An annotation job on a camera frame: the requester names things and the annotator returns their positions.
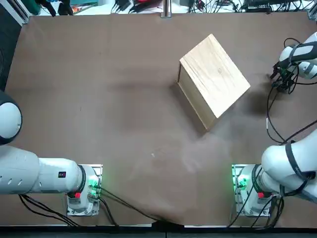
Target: white cylinder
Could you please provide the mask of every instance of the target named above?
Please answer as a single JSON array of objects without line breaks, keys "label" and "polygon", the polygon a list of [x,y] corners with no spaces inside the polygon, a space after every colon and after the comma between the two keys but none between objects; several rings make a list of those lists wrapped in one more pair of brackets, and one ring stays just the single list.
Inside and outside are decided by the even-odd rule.
[{"label": "white cylinder", "polygon": [[19,108],[13,103],[0,105],[0,136],[10,139],[19,132],[22,123],[22,115]]},{"label": "white cylinder", "polygon": [[0,194],[31,190],[39,174],[39,158],[32,152],[0,146]]}]

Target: metal bracket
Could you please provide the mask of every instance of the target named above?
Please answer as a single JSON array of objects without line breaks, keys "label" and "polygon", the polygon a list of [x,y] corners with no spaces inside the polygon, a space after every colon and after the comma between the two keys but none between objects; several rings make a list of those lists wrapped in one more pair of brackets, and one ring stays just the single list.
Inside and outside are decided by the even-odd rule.
[{"label": "metal bracket", "polygon": [[[242,170],[244,167],[247,165],[245,164],[236,164],[232,165],[232,180],[233,180],[233,189],[234,189],[234,199],[235,199],[235,204],[236,204],[236,211],[237,213],[240,212],[242,206],[243,206],[243,195],[246,196],[246,191],[242,190],[241,188],[238,187],[239,181],[238,177],[240,176]],[[252,217],[257,217],[259,213],[257,211],[253,211]],[[244,210],[241,211],[240,216],[250,216],[250,212],[248,214],[245,213]],[[270,216],[269,214],[269,207],[264,210],[264,212],[261,214],[261,217],[268,217]]]},{"label": "metal bracket", "polygon": [[163,0],[163,12],[160,14],[161,18],[172,17],[172,0]]},{"label": "metal bracket", "polygon": [[[95,171],[95,174],[98,178],[97,185],[101,186],[102,175],[103,175],[103,165],[99,165],[99,164],[86,165],[85,164],[83,166],[89,166],[89,167],[93,168],[93,170]],[[85,211],[77,212],[68,206],[67,215],[68,216],[95,216],[95,215],[98,215],[99,206],[100,206],[99,195],[100,195],[100,191],[97,191],[96,195],[85,194],[84,196],[90,196],[91,202],[89,203],[89,207]]]}]

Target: brown tablecloth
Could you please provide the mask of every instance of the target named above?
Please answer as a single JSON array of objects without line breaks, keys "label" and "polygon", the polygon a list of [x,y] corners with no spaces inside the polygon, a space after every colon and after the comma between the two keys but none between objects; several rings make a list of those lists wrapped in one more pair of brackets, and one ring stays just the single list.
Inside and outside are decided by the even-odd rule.
[{"label": "brown tablecloth", "polygon": [[[149,214],[227,225],[231,164],[260,163],[273,144],[265,131],[267,75],[285,38],[304,41],[315,31],[305,12],[32,17],[22,28],[6,89],[23,112],[13,145],[39,157],[103,164],[103,186]],[[179,59],[210,33],[251,88],[204,133],[174,82]],[[316,119],[316,89],[298,86],[278,98],[271,116],[282,135]],[[65,210],[61,195],[34,197]],[[31,214],[16,195],[0,199],[1,225],[55,223]],[[109,205],[120,224],[151,221]],[[287,198],[278,225],[317,227],[316,213],[315,204]],[[108,224],[103,210],[77,221]]]}]

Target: wooden crate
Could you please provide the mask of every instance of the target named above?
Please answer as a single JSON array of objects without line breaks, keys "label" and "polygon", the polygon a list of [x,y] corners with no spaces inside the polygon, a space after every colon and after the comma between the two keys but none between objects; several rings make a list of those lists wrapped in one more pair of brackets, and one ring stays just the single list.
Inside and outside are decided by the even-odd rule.
[{"label": "wooden crate", "polygon": [[180,59],[177,83],[206,130],[250,87],[213,34]]}]

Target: cable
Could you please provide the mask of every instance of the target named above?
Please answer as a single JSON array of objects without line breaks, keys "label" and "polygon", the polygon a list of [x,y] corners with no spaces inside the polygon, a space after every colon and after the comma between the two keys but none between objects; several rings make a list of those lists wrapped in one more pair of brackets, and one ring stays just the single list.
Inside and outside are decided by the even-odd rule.
[{"label": "cable", "polygon": [[[276,128],[274,127],[274,125],[273,125],[273,123],[272,123],[272,121],[271,121],[271,118],[270,118],[270,116],[269,116],[269,106],[268,106],[268,102],[269,102],[269,98],[270,98],[270,96],[271,96],[271,93],[272,93],[273,89],[274,89],[274,87],[272,87],[271,90],[270,90],[270,92],[268,93],[268,97],[267,97],[267,101],[266,101],[266,119],[269,121],[269,123],[270,123],[272,129],[274,130],[274,132],[275,132],[283,141],[285,141],[285,139],[278,133],[278,131],[277,131]],[[267,131],[269,137],[270,137],[273,141],[280,143],[280,141],[277,141],[277,140],[273,139],[273,138],[270,136],[270,134],[269,134],[269,132],[268,132],[268,127],[267,127],[267,126],[266,126],[266,131]]]},{"label": "cable", "polygon": [[276,216],[275,218],[273,219],[272,223],[271,224],[266,224],[264,227],[262,228],[256,228],[255,230],[265,230],[265,229],[268,229],[268,228],[274,228],[275,225],[277,224],[279,218],[281,217],[282,215],[282,212],[283,212],[283,209],[284,209],[284,198],[281,197],[279,199],[279,204],[277,206],[277,211],[276,211]]},{"label": "cable", "polygon": [[3,56],[3,51],[0,49],[0,77],[2,76],[4,71],[4,56]]},{"label": "cable", "polygon": [[[306,7],[308,7],[310,4],[312,4],[314,1],[311,1],[311,3],[307,4]],[[303,7],[302,10],[304,10],[306,7]]]},{"label": "cable", "polygon": [[46,12],[48,15],[50,15],[50,13],[45,10],[46,8],[41,7],[41,9],[43,9],[44,12]]},{"label": "cable", "polygon": [[61,219],[61,218],[58,218],[58,217],[55,217],[55,216],[46,215],[46,214],[44,214],[44,213],[40,213],[40,212],[37,212],[37,211],[32,210],[32,209],[24,202],[22,195],[19,195],[19,198],[20,198],[21,202],[23,203],[23,205],[24,205],[29,211],[31,211],[32,213],[35,213],[35,214],[37,214],[37,215],[44,216],[44,217],[54,218],[54,219],[56,219],[56,220],[65,222],[65,223],[68,224],[69,226],[73,226],[71,223],[69,223],[69,222],[67,222],[67,221],[65,221],[65,220],[63,220],[63,219]]},{"label": "cable", "polygon": [[19,195],[21,197],[23,197],[27,202],[31,203],[32,205],[46,211],[46,212],[51,212],[51,213],[54,213],[56,215],[58,215],[59,217],[61,217],[63,220],[66,220],[67,222],[71,223],[71,225],[73,226],[80,226],[79,224],[77,224],[76,222],[74,222],[73,220],[71,220],[69,217],[59,213],[59,212],[56,212],[54,211],[53,209],[49,208],[48,206],[46,206],[45,204],[35,200],[34,198],[32,197],[29,197],[28,195],[24,194],[24,195]]},{"label": "cable", "polygon": [[296,40],[295,38],[288,37],[288,38],[286,38],[286,39],[284,40],[284,42],[283,42],[284,48],[286,48],[285,43],[286,43],[286,41],[288,41],[288,40],[293,40],[293,41],[296,41],[298,44],[300,44],[300,42],[299,42],[298,40]]},{"label": "cable", "polygon": [[111,8],[110,14],[112,14],[113,9],[114,9],[115,6],[117,6],[117,5],[118,5],[118,2],[117,2],[117,0],[115,0],[114,5],[113,5],[112,8]]},{"label": "cable", "polygon": [[147,218],[150,218],[150,219],[153,219],[155,221],[165,221],[165,220],[161,220],[161,219],[157,219],[157,218],[154,218],[152,216],[149,216],[147,214],[145,214],[144,212],[142,212],[141,210],[139,210],[138,208],[132,206],[131,204],[127,203],[126,201],[124,201],[123,199],[119,198],[118,196],[114,195],[112,192],[104,189],[103,187],[100,187],[100,186],[94,186],[95,188],[99,188],[103,191],[105,191],[106,193],[110,194],[111,196],[115,197],[116,199],[118,199],[119,201],[123,202],[124,204],[126,204],[129,208],[141,213],[143,216],[146,216]]},{"label": "cable", "polygon": [[250,226],[251,228],[257,223],[258,219],[260,218],[262,212],[265,210],[265,208],[267,207],[267,205],[273,200],[274,197],[272,197],[262,208],[261,212],[259,213],[259,215],[257,216],[257,218],[254,220],[254,222],[252,223],[252,225]]},{"label": "cable", "polygon": [[[258,179],[258,177],[259,177],[261,171],[262,171],[262,168],[260,168],[259,172],[257,173],[257,175],[256,175],[256,177],[255,177],[255,180]],[[230,224],[227,226],[227,228],[231,227],[231,226],[235,223],[235,221],[238,219],[238,217],[240,216],[241,212],[243,211],[243,208],[245,207],[247,201],[249,200],[249,197],[250,197],[250,195],[251,195],[251,192],[252,192],[253,188],[254,188],[254,183],[252,183],[252,187],[251,187],[251,189],[250,189],[250,191],[249,191],[249,194],[248,194],[246,200],[244,201],[244,203],[243,203],[243,205],[242,205],[240,211],[238,212],[237,216],[233,219],[233,221],[230,222]]]},{"label": "cable", "polygon": [[108,212],[108,215],[109,215],[109,218],[110,218],[111,223],[112,223],[113,225],[115,225],[116,227],[119,227],[118,223],[115,222],[115,220],[114,220],[114,218],[113,218],[113,216],[112,216],[112,213],[111,213],[111,211],[110,211],[110,208],[109,208],[108,204],[106,203],[106,201],[103,200],[101,197],[99,198],[99,200],[100,200],[100,201],[104,204],[104,206],[106,207],[106,210],[107,210],[107,212]]},{"label": "cable", "polygon": [[214,11],[213,11],[214,13],[215,13],[216,10],[217,10],[218,4],[219,4],[219,0],[215,1],[215,2],[213,3],[213,5],[214,5],[215,3],[217,3],[217,5],[216,5],[216,8],[215,8]]}]

